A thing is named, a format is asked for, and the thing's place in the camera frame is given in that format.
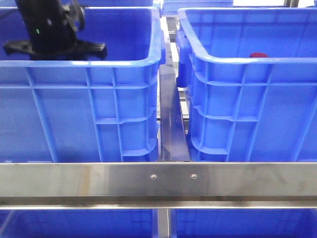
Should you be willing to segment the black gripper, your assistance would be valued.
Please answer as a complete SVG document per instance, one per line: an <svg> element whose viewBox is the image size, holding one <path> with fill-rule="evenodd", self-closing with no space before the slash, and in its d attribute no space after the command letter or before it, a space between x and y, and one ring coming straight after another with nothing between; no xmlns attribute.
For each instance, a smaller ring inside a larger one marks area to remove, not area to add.
<svg viewBox="0 0 317 238"><path fill-rule="evenodd" d="M59 0L17 0L16 5L29 40L7 41L7 55L28 54L34 60L86 60L108 56L105 43L77 40L76 31L84 28L84 13L78 1L65 10Z"/></svg>

